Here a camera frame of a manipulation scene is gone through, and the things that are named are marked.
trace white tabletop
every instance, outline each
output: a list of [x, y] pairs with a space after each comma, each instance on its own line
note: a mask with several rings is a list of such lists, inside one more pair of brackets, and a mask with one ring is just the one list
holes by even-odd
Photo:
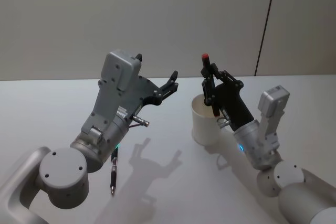
[[[262, 91], [281, 84], [291, 93], [278, 128], [279, 151], [336, 186], [336, 76], [239, 79], [245, 85], [241, 97], [257, 119]], [[258, 192], [257, 171], [230, 132], [224, 130], [210, 148], [192, 140], [191, 100], [202, 93], [201, 82], [180, 78], [177, 93], [140, 112], [151, 124], [131, 129], [121, 142], [114, 198], [106, 162], [89, 175], [90, 192], [79, 207], [57, 209], [41, 191], [30, 209], [50, 224], [286, 223], [276, 199]], [[97, 92], [96, 80], [0, 82], [0, 178], [27, 150], [69, 146]]]

